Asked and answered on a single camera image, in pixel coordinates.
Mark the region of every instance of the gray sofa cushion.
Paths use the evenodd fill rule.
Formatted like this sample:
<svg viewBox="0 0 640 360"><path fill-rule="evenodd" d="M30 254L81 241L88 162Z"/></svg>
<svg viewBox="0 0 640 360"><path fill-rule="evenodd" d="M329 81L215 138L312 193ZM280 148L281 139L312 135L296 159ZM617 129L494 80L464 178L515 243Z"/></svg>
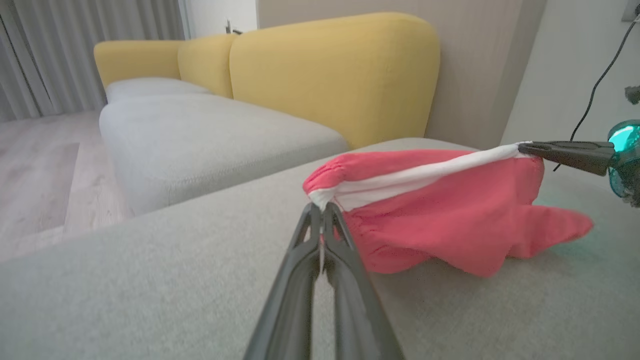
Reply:
<svg viewBox="0 0 640 360"><path fill-rule="evenodd" d="M170 78L135 78L115 81L107 86L105 92L107 102L110 104L156 95L211 94L202 86Z"/></svg>
<svg viewBox="0 0 640 360"><path fill-rule="evenodd" d="M405 139L362 149L452 148ZM240 359L307 203L286 170L0 264L1 359ZM371 279L408 359L638 359L638 212L554 174L539 202L593 217L585 238L490 279L428 261ZM333 359L315 292L314 359Z"/></svg>
<svg viewBox="0 0 640 360"><path fill-rule="evenodd" d="M100 132L137 215L348 150L328 127L206 94L109 104Z"/></svg>

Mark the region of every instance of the pink garment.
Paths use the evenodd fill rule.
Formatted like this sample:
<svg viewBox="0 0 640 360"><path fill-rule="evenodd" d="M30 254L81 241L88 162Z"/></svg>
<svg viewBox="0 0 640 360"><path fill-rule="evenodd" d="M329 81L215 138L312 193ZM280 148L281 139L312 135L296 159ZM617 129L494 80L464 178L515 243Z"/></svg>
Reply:
<svg viewBox="0 0 640 360"><path fill-rule="evenodd" d="M576 211L533 206L544 173L517 145L489 151L353 153L318 168L303 188L338 204L369 271L400 272L439 258L495 274L506 256L530 258L587 234Z"/></svg>

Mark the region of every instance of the sofa backrest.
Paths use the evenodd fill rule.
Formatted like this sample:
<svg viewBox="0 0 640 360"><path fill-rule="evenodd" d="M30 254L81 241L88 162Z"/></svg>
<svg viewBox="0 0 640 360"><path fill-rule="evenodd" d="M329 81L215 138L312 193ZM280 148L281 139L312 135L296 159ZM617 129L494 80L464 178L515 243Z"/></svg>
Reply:
<svg viewBox="0 0 640 360"><path fill-rule="evenodd" d="M328 126L352 148L423 137L439 66L435 30L400 13L252 31L230 53L234 99Z"/></svg>
<svg viewBox="0 0 640 360"><path fill-rule="evenodd" d="M178 49L180 77L212 93L233 98L229 51L236 34L215 35L185 41Z"/></svg>
<svg viewBox="0 0 640 360"><path fill-rule="evenodd" d="M440 43L424 20L374 13L189 41L95 46L106 88L160 77L317 122L353 149L423 137L440 69Z"/></svg>

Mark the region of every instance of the curtain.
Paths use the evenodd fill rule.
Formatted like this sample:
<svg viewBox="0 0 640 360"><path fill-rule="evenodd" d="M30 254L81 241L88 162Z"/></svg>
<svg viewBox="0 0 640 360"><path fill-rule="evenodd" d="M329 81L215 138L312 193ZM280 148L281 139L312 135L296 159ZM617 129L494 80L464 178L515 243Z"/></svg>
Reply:
<svg viewBox="0 0 640 360"><path fill-rule="evenodd" d="M193 25L191 24L191 19L193 18L191 14L191 2L189 0L178 0L178 7L180 8L180 19L182 20L184 39L191 40L196 37Z"/></svg>
<svg viewBox="0 0 640 360"><path fill-rule="evenodd" d="M178 0L0 0L0 122L99 110L104 40L184 38Z"/></svg>

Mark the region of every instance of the pink fabric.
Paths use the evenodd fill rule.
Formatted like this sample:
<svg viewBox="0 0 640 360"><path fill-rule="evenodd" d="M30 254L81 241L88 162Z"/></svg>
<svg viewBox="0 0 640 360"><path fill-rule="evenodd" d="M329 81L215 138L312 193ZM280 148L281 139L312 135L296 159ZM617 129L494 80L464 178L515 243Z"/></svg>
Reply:
<svg viewBox="0 0 640 360"><path fill-rule="evenodd" d="M318 168L303 188L310 193L468 153L344 154ZM344 218L369 271L400 272L435 257L488 277L500 269L506 256L530 258L591 230L593 223L586 215L532 205L543 173L539 158L495 161L347 211Z"/></svg>

